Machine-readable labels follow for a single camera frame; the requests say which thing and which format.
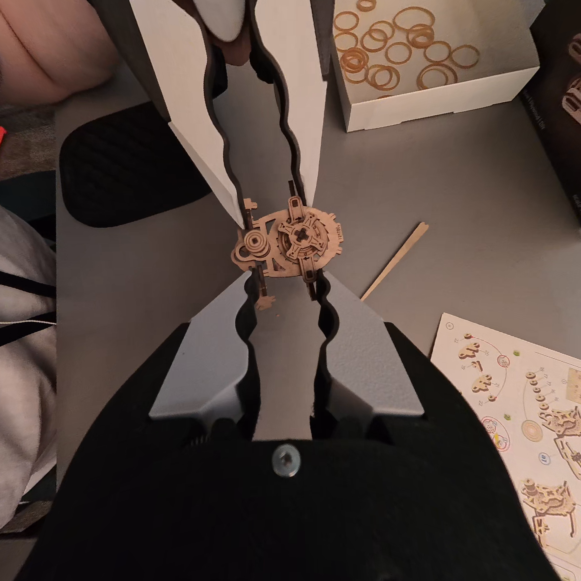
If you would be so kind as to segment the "wooden gear model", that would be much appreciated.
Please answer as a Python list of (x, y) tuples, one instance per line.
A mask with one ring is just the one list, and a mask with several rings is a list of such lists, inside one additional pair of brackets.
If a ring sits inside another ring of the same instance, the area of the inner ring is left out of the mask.
[(242, 200), (243, 226), (238, 229), (231, 260), (242, 271), (257, 274), (255, 307), (259, 311), (275, 301), (268, 294), (267, 277), (301, 277), (311, 300), (317, 300), (318, 272), (342, 252), (344, 237), (336, 215), (306, 206), (295, 194), (293, 180), (289, 187), (287, 207), (258, 219), (252, 214), (258, 204), (250, 198)]

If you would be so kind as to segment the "flat wooden stick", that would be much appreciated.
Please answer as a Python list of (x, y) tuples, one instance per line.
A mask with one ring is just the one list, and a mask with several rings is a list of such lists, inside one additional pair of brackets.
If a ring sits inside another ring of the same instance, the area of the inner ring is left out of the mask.
[(420, 222), (416, 228), (411, 232), (409, 237), (403, 242), (401, 247), (396, 251), (392, 258), (387, 262), (383, 270), (375, 278), (372, 284), (367, 288), (360, 298), (360, 301), (364, 302), (373, 293), (373, 291), (380, 285), (380, 283), (386, 278), (386, 276), (396, 267), (396, 265), (402, 260), (402, 258), (414, 247), (414, 245), (422, 238), (422, 236), (428, 231), (429, 225), (425, 222)]

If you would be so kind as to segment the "black padded cushion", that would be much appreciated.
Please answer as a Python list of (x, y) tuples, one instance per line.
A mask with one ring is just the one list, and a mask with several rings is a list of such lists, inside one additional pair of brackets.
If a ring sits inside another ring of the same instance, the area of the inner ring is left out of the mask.
[(59, 170), (67, 211), (93, 228), (136, 222), (212, 193), (151, 101), (76, 128), (62, 143)]

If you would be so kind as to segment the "pile of rubber bands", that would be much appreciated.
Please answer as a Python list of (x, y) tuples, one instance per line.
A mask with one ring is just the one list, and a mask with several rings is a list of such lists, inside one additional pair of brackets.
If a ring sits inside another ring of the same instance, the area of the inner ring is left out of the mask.
[(451, 9), (451, 1), (337, 1), (333, 40), (350, 103), (468, 80), (482, 51)]

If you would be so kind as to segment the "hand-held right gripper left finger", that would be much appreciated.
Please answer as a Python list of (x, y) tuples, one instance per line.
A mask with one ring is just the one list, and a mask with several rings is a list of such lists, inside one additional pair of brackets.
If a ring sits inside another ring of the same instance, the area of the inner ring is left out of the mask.
[(189, 322), (149, 411), (153, 420), (194, 419), (209, 433), (219, 419), (254, 436), (260, 378), (250, 337), (257, 325), (258, 274), (242, 274)]

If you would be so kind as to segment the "person's grey garment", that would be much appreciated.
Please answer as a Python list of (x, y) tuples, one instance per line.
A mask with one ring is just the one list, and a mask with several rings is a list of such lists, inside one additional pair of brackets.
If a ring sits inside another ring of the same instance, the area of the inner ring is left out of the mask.
[(56, 464), (56, 255), (1, 208), (1, 527)]

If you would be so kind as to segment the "printed instruction sheet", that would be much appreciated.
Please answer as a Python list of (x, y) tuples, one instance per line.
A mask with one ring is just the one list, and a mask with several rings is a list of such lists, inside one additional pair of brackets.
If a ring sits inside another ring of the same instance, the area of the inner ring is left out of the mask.
[(561, 580), (580, 580), (580, 360), (443, 313), (432, 363), (503, 458)]

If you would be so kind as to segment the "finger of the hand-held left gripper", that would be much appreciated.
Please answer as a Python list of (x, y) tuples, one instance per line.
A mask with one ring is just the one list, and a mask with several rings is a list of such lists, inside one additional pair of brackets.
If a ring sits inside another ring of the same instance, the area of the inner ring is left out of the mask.
[(248, 1), (251, 37), (272, 76), (290, 171), (307, 206), (316, 194), (327, 82), (310, 1)]
[(211, 48), (202, 24), (174, 1), (130, 1), (169, 113), (169, 126), (211, 191), (245, 227), (227, 139), (214, 114)]

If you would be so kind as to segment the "person's left hand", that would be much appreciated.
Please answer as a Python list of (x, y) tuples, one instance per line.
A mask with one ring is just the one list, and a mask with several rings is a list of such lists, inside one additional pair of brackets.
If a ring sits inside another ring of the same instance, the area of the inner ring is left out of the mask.
[(214, 43), (222, 51), (226, 64), (239, 67), (249, 61), (251, 54), (251, 34), (249, 26), (244, 25), (239, 35), (233, 41), (225, 42), (216, 39)]

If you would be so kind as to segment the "white cardboard box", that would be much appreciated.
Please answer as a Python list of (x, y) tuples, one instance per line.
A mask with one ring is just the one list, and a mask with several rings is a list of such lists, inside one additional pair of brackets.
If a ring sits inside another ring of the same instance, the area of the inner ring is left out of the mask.
[(448, 87), (352, 104), (334, 65), (347, 132), (398, 125), (509, 102), (539, 69), (530, 26), (544, 1), (451, 1), (453, 24), (467, 25), (482, 51), (480, 68)]

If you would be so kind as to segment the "black model kit box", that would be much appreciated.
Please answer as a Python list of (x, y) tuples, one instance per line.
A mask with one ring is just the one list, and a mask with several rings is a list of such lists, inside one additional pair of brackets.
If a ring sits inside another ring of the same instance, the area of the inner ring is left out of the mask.
[(548, 1), (530, 30), (540, 68), (521, 100), (580, 221), (580, 1)]

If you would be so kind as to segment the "person's left forearm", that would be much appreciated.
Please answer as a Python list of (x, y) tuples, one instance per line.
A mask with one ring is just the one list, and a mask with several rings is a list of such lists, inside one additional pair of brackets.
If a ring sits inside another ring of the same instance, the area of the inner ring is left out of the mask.
[(88, 1), (1, 1), (1, 105), (58, 103), (108, 81), (119, 62)]

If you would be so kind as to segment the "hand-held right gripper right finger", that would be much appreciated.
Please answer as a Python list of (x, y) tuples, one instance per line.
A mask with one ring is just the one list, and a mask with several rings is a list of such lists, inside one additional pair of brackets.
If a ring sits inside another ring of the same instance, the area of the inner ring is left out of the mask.
[(317, 273), (316, 300), (324, 339), (314, 379), (312, 438), (330, 438), (344, 420), (365, 435), (377, 417), (422, 417), (424, 407), (382, 318), (329, 272)]

